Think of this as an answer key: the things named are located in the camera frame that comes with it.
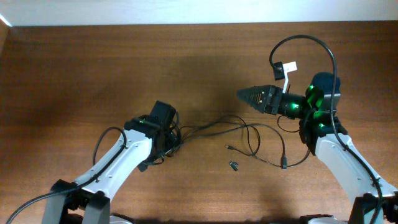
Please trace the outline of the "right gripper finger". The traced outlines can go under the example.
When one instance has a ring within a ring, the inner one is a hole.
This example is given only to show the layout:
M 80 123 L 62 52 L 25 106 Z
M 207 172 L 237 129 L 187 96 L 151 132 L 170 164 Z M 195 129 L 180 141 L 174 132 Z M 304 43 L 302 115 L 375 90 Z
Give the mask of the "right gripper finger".
M 243 101 L 260 113 L 264 113 L 266 110 L 266 104 L 263 102 L 262 98 L 245 98 Z
M 241 100 L 265 100 L 273 85 L 252 86 L 237 91 Z

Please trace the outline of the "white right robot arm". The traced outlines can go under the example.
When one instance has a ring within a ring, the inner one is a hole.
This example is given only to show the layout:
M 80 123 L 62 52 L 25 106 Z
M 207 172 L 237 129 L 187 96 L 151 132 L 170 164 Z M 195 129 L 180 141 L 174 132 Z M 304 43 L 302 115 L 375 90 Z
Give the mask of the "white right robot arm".
M 335 115 L 339 78 L 317 73 L 303 96 L 274 85 L 244 88 L 237 96 L 260 113 L 299 120 L 301 141 L 329 168 L 353 205 L 349 223 L 397 223 L 397 188 L 369 165 Z

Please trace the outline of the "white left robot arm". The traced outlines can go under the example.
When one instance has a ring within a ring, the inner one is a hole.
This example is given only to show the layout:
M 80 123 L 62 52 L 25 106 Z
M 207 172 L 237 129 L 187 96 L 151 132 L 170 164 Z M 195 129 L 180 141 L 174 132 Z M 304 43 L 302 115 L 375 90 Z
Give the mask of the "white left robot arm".
M 152 111 L 127 121 L 113 147 L 73 182 L 57 181 L 51 188 L 42 223 L 130 223 L 110 212 L 116 192 L 134 169 L 161 164 L 180 143 L 174 133 L 176 109 L 156 101 Z

